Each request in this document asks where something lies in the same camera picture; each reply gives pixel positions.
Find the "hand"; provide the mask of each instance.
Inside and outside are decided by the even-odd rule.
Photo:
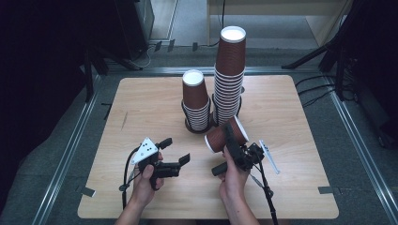
[[[252,210],[246,202],[244,188],[250,171],[242,171],[235,165],[229,151],[224,147],[222,154],[228,166],[225,173],[219,175],[222,180],[220,184],[220,196],[229,221],[236,224],[259,224]]]
[[[159,152],[158,160],[163,160],[161,152]],[[144,171],[134,179],[133,192],[130,201],[137,203],[140,206],[147,206],[155,196],[155,191],[152,189],[149,178],[153,174],[154,167],[147,165]],[[161,188],[164,184],[163,178],[156,180],[156,188]]]
[[[163,160],[161,153],[159,153],[158,160]],[[149,182],[149,178],[152,176],[153,170],[154,167],[152,165],[147,165],[144,171],[134,179],[130,200],[115,224],[136,225],[139,223],[144,208],[155,196],[155,191],[152,189]],[[161,188],[163,184],[163,178],[158,178],[156,180],[156,188]]]
[[[226,147],[224,147],[222,156],[226,159],[228,169],[225,173],[219,175],[222,180],[220,196],[224,202],[236,198],[242,200],[244,199],[244,188],[250,171],[244,172],[238,168]]]

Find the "forearm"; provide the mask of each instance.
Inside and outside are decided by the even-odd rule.
[[[140,217],[143,214],[144,206],[138,205],[134,201],[129,201],[126,208],[123,210],[122,214],[116,221],[116,225],[138,225]]]
[[[226,213],[228,215],[231,225],[248,224],[256,225],[259,224],[257,218],[254,216],[249,205],[246,203],[244,198],[235,198],[234,200],[223,200],[222,201]]]

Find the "metal stand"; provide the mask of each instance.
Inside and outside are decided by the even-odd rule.
[[[345,49],[346,45],[348,44],[347,37],[349,37],[347,33],[353,32],[354,20],[358,17],[360,9],[365,1],[366,0],[355,0],[353,2],[352,8],[348,13],[347,17],[345,18],[342,26],[340,27],[339,31],[330,42],[308,53],[307,55],[303,56],[296,62],[282,66],[282,68],[295,69],[303,65],[304,63],[310,61],[311,59],[317,57],[321,53],[325,53],[324,57],[322,58],[322,61],[318,65],[318,68],[321,72],[329,72],[333,68],[334,64],[337,62],[335,91],[339,99],[343,101],[344,100],[343,77],[344,77],[344,68],[346,60]]]

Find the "held paper cup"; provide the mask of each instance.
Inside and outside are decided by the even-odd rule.
[[[225,122],[225,124],[216,127],[205,136],[205,142],[207,144],[208,149],[210,149],[211,152],[213,153],[221,152],[225,147],[226,143],[225,143],[225,134],[223,132],[223,128],[227,124],[231,125],[232,130],[234,131],[234,137],[240,145],[249,141],[248,135],[246,134],[246,131],[243,128],[243,126],[240,124],[240,121],[237,119],[236,116],[233,116],[227,122]]]

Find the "wooden table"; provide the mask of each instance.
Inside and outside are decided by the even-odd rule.
[[[207,91],[214,90],[213,77],[206,77]],[[246,76],[239,120],[250,138],[263,139],[281,171],[276,174],[267,158],[266,178],[278,218],[336,218],[333,194],[320,194],[328,187],[313,135],[292,79],[289,76]],[[143,218],[227,218],[219,198],[220,180],[211,168],[224,162],[212,154],[205,134],[192,134],[184,125],[180,108],[182,78],[127,78],[120,82],[103,131],[86,186],[97,191],[83,196],[81,218],[117,218],[122,211],[121,192],[126,159],[132,149],[149,137],[153,142],[173,138],[162,150],[164,162],[175,162],[191,153],[179,177],[166,178],[163,188],[147,206]],[[252,174],[261,180],[260,173]],[[128,198],[132,192],[129,188]],[[245,194],[258,218],[270,218],[263,190],[249,178]]]

